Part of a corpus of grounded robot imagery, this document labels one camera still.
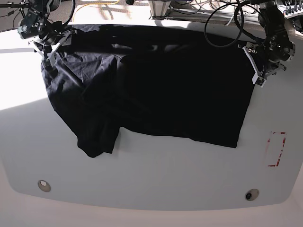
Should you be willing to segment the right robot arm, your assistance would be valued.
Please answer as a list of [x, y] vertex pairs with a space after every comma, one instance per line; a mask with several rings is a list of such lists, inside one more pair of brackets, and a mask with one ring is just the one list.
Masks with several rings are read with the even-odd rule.
[[45, 66], [53, 65], [54, 54], [71, 35], [71, 21], [75, 11], [76, 1], [72, 1], [71, 13], [66, 22], [48, 20], [51, 12], [58, 9], [60, 0], [31, 0], [25, 6], [28, 11], [20, 21], [18, 33], [22, 39], [39, 53]]

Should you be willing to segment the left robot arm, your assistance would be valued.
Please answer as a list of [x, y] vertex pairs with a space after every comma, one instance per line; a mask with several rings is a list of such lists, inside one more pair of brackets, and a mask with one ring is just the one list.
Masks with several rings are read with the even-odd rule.
[[[216, 45], [208, 39], [206, 33], [207, 25], [211, 17], [223, 8], [221, 6], [215, 9], [205, 22], [205, 39], [211, 46], [216, 48], [227, 48], [236, 44], [242, 34], [255, 41], [254, 43], [247, 42], [242, 49], [255, 71], [252, 83], [264, 86], [268, 76], [275, 75], [278, 70], [286, 70], [286, 66], [281, 62], [291, 60], [295, 54], [295, 44], [290, 41], [287, 29], [285, 28], [285, 17], [273, 0], [246, 0], [243, 2], [237, 0], [225, 5], [236, 5], [233, 19], [239, 30], [237, 37], [226, 45]], [[266, 38], [264, 39], [258, 38], [244, 29], [244, 13], [242, 8], [253, 5], [260, 6], [257, 13], [258, 21], [265, 31]]]

